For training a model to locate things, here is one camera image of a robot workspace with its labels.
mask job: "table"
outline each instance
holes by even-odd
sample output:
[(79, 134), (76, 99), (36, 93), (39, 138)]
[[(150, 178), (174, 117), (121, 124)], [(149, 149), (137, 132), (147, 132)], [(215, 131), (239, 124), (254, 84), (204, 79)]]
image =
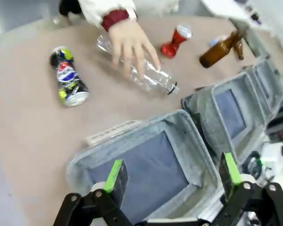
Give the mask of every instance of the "table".
[[(234, 76), (255, 62), (247, 45), (244, 60), (234, 52), (209, 69), (198, 57), (217, 36), (230, 34), (226, 19), (206, 17), (140, 18), (150, 41), (159, 46), (172, 38), (175, 26), (187, 22), (194, 36), (172, 60), (162, 56), (177, 78), (180, 91), (164, 99), (151, 98), (126, 82), (100, 57), (95, 41), (100, 31), (91, 25), (69, 27), (0, 48), (0, 165), (9, 198), (21, 208), (28, 225), (54, 222), (69, 193), (65, 167), (85, 148), (84, 138), (126, 120), (145, 120), (180, 108), (180, 99), (203, 87)], [(68, 46), (76, 69), (90, 89), (89, 99), (74, 108), (58, 99), (55, 72), (48, 57), (56, 46)]]

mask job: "person's arm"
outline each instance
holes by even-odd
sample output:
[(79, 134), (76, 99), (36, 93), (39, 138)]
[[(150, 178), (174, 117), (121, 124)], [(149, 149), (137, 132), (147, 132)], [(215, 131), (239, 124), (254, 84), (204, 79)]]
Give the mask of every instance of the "person's arm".
[(145, 61), (143, 48), (151, 56), (155, 67), (160, 62), (142, 28), (136, 21), (135, 5), (132, 0), (79, 0), (82, 12), (89, 23), (102, 26), (110, 35), (113, 44), (113, 64), (118, 61), (123, 50), (124, 71), (129, 76), (133, 59), (133, 49), (141, 78), (144, 76)]

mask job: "wrist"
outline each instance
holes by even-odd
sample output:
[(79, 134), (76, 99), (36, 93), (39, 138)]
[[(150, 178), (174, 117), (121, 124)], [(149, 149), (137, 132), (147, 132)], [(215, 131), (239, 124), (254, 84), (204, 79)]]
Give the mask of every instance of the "wrist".
[(132, 8), (116, 9), (110, 11), (107, 15), (103, 17), (101, 25), (108, 32), (109, 28), (113, 25), (128, 19), (137, 19), (136, 13)]

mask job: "human hand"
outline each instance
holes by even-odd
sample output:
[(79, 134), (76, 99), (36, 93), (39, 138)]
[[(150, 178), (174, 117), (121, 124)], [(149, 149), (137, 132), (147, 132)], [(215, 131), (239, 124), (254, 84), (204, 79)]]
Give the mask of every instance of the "human hand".
[(134, 49), (138, 74), (140, 78), (143, 78), (145, 72), (143, 47), (151, 56), (156, 69), (160, 70), (160, 62), (157, 52), (147, 38), (145, 32), (136, 21), (124, 20), (118, 22), (117, 24), (111, 26), (108, 32), (113, 45), (112, 63), (115, 67), (117, 67), (121, 51), (123, 49), (124, 73), (126, 76), (130, 75), (133, 59), (132, 49)]

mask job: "can top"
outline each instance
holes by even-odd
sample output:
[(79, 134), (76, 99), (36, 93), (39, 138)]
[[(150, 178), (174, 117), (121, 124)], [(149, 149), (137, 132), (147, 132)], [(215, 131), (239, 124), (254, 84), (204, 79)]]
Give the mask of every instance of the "can top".
[(187, 39), (192, 37), (191, 26), (189, 24), (179, 24), (176, 26), (176, 30), (181, 36)]

